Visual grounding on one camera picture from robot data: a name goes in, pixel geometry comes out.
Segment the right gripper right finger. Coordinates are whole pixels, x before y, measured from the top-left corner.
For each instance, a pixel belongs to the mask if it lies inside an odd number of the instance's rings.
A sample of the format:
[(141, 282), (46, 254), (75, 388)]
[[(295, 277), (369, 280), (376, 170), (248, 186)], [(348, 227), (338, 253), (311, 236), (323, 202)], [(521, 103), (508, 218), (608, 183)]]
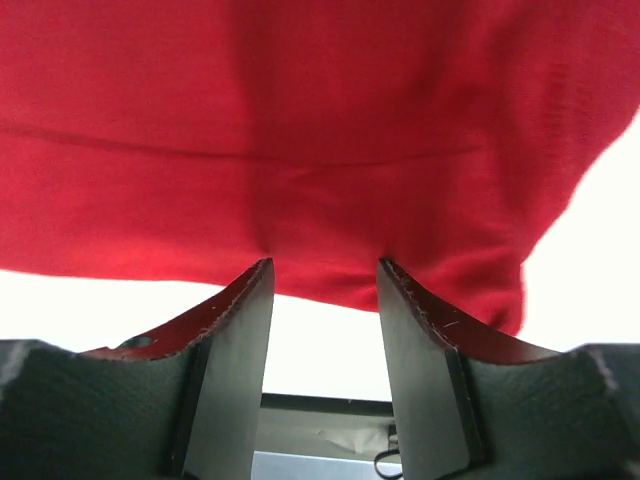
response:
[(377, 295), (406, 478), (638, 477), (637, 345), (527, 343), (386, 259)]

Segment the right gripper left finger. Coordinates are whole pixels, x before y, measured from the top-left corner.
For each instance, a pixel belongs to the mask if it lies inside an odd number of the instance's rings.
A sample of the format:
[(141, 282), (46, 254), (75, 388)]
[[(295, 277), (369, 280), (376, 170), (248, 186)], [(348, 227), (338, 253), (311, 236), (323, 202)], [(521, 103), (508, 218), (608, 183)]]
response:
[(117, 348), (1, 344), (5, 479), (247, 479), (274, 302), (262, 259)]

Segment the red t shirt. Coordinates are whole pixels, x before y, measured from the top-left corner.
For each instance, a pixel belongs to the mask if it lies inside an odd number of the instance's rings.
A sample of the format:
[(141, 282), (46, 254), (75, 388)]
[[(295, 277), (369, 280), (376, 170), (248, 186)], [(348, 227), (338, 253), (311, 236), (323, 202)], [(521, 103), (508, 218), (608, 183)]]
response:
[(373, 311), (390, 258), (508, 334), (639, 106), (635, 1), (5, 1), (1, 265)]

